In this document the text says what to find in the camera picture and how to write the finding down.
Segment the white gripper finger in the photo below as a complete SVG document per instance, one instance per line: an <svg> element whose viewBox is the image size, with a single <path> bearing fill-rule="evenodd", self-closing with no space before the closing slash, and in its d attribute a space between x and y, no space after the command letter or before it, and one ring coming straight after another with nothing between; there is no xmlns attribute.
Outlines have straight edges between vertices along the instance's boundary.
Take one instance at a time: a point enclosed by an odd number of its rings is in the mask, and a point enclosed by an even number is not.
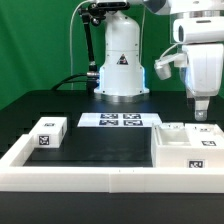
<svg viewBox="0 0 224 224"><path fill-rule="evenodd" d="M187 89L186 90L186 97L187 97L187 106L189 109L194 110L194 98L191 92Z"/></svg>
<svg viewBox="0 0 224 224"><path fill-rule="evenodd" d="M195 119L197 121L205 121L207 119L207 110L209 106L209 97L195 98Z"/></svg>

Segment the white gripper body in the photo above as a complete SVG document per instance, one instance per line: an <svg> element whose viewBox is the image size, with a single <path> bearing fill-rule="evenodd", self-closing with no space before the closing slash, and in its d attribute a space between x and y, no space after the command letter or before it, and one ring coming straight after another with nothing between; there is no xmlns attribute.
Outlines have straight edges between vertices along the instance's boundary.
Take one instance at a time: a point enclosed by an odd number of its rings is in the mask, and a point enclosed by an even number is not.
<svg viewBox="0 0 224 224"><path fill-rule="evenodd" d="M193 96L210 97L219 92L224 62L223 44L183 45L187 56L185 85Z"/></svg>

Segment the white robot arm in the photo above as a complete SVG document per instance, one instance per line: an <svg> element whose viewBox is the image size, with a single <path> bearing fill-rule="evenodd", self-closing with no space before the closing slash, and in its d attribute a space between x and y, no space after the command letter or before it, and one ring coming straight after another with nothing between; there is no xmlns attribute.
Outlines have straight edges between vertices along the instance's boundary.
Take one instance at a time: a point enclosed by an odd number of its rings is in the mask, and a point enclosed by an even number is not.
<svg viewBox="0 0 224 224"><path fill-rule="evenodd" d="M224 0L94 0L94 8L106 17L105 62L95 94L116 102L149 93L140 64L140 29L123 14L135 4L144 5L153 16L170 17L169 25L153 26L147 50L154 53L170 39L176 51L167 49L155 61L155 71L165 80L171 77L170 67L177 67L195 119L206 120L224 70Z"/></svg>

